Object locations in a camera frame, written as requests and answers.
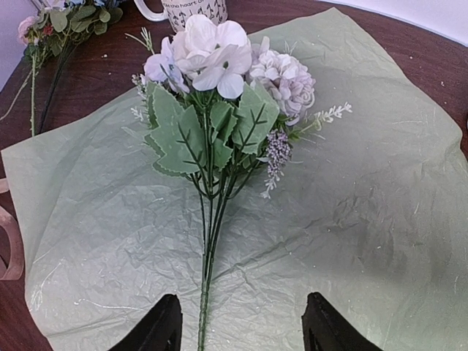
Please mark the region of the white mug with orange inside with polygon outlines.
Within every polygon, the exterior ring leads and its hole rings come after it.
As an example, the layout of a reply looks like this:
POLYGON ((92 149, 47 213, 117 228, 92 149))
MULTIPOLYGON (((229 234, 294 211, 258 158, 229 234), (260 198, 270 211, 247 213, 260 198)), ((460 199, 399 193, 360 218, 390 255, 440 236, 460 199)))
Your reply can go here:
POLYGON ((152 11, 149 1, 134 0, 134 3, 145 19, 151 22, 168 20, 175 32, 184 30, 186 22, 193 15, 203 15, 215 25, 224 23, 228 17, 225 0, 159 1, 161 12, 152 11))

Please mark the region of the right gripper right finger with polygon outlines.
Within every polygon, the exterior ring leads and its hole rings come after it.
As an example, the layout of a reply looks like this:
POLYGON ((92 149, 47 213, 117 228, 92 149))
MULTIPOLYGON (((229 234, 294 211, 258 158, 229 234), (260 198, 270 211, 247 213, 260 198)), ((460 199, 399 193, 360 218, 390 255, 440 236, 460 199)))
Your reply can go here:
POLYGON ((306 310, 301 319, 305 350, 380 351, 319 292, 308 294, 306 310))

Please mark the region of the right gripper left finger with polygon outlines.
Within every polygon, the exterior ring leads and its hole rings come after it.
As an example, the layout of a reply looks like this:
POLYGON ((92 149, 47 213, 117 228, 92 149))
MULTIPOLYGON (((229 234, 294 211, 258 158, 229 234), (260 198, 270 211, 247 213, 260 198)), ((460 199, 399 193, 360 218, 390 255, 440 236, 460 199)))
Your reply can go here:
POLYGON ((166 294, 110 351, 179 351, 181 336, 179 299, 176 295, 166 294))

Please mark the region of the white fake flower bunch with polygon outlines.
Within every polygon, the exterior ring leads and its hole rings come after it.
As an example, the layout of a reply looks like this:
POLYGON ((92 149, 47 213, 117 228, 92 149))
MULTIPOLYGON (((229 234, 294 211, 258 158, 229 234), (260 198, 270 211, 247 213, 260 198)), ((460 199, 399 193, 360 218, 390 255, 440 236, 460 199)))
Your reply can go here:
POLYGON ((216 247, 227 204, 265 168, 269 198, 290 162, 293 142, 352 110, 350 103, 311 112, 315 79, 291 49, 268 37, 252 43, 233 20, 215 25, 193 15, 162 40, 133 83, 142 98, 133 114, 150 129, 154 169, 186 178, 200 199, 203 233, 197 348, 205 347, 216 247))

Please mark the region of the green and tan wrapping paper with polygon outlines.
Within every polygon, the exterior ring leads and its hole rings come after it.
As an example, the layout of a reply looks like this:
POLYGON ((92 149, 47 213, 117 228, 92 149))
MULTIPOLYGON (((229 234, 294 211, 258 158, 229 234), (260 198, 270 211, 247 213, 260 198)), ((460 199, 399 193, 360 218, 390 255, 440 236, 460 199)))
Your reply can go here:
MULTIPOLYGON (((208 350, 302 350, 317 291, 384 350, 467 348, 467 161, 461 130, 336 9, 259 31, 317 81, 314 109, 352 110, 295 144, 227 205, 208 350)), ((108 350, 164 295, 197 347, 195 188, 156 172, 135 89, 3 151, 26 254, 26 302, 55 350, 108 350)))

